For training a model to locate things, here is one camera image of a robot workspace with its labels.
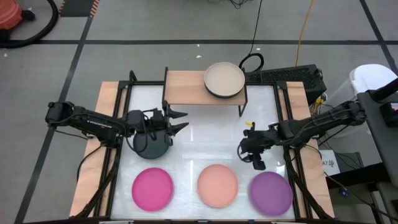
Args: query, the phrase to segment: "pink plate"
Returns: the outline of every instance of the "pink plate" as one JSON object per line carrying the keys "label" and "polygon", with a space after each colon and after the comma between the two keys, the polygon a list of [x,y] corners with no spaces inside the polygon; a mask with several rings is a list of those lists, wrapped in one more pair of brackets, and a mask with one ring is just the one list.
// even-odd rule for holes
{"label": "pink plate", "polygon": [[131,187],[131,195],[136,205],[148,212],[159,211],[172,199],[173,180],[160,168],[142,171]]}

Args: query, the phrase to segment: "vacuum hose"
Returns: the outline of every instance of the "vacuum hose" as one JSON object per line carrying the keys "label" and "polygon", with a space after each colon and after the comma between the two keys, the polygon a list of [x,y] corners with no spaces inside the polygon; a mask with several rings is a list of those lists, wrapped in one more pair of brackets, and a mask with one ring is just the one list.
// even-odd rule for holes
{"label": "vacuum hose", "polygon": [[15,49],[15,48],[19,48],[19,47],[25,47],[27,45],[34,44],[41,38],[45,37],[55,27],[55,25],[58,21],[57,6],[55,5],[53,0],[47,0],[47,1],[49,2],[50,6],[51,6],[51,10],[52,10],[52,17],[50,19],[50,22],[47,25],[33,37],[30,37],[26,40],[2,42],[2,43],[0,43],[0,48]]}

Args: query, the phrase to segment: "yellow cable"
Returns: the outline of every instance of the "yellow cable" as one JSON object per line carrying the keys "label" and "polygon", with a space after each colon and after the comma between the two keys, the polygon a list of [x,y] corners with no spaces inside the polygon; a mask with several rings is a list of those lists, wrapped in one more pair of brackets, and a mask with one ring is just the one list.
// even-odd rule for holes
{"label": "yellow cable", "polygon": [[297,46],[297,54],[296,54],[296,63],[295,63],[295,64],[296,64],[296,67],[297,67],[297,64],[298,64],[298,62],[299,62],[299,53],[300,53],[301,39],[302,39],[303,34],[304,34],[305,26],[307,25],[308,17],[310,17],[310,13],[311,13],[312,6],[313,6],[313,1],[314,1],[314,0],[311,0],[310,7],[308,8],[307,15],[305,15],[305,20],[304,20],[303,27],[301,28],[300,38],[298,38],[298,46]]}

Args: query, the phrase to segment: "wooden board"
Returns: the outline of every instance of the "wooden board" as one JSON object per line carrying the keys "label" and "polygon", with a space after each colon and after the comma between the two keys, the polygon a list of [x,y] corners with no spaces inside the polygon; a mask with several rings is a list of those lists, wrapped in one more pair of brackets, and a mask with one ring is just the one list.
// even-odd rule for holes
{"label": "wooden board", "polygon": [[232,98],[217,98],[206,90],[204,76],[204,71],[168,71],[165,100],[171,105],[244,105],[244,90]]}
{"label": "wooden board", "polygon": [[[308,109],[307,97],[305,96],[303,84],[301,82],[288,82],[287,86],[294,119],[304,119],[309,117],[310,111]],[[97,112],[112,115],[117,87],[118,82],[103,82],[96,105]],[[280,95],[280,98],[282,114],[284,118],[286,118],[287,113],[285,110],[283,95]],[[98,147],[98,145],[99,142],[96,139],[89,140],[85,155]],[[315,140],[311,140],[309,145],[318,148]],[[97,190],[104,160],[104,152],[105,150],[102,149],[90,157],[90,159],[87,159],[83,164],[70,211],[71,216],[80,212]],[[327,214],[334,217],[333,207],[331,205],[325,176],[323,175],[323,167],[319,154],[311,148],[304,148],[301,150],[301,156],[308,190]],[[107,201],[107,195],[108,194],[105,194],[103,202]],[[301,217],[305,217],[305,208],[303,205],[302,194],[299,189],[297,189],[297,198]],[[101,207],[100,214],[103,214],[104,206],[105,203],[103,203],[103,207]]]}

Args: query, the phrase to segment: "red vacuum cleaner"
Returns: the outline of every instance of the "red vacuum cleaner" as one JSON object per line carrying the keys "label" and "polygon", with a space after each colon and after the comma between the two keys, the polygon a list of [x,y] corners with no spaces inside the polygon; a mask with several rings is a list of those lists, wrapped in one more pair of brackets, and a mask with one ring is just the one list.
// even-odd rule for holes
{"label": "red vacuum cleaner", "polygon": [[16,0],[0,0],[0,48],[18,48],[34,44],[46,36],[58,21],[58,9],[53,0],[47,0],[52,9],[50,22],[38,34],[26,40],[11,41],[11,31],[22,21],[33,21],[35,14],[29,10],[22,10]]}

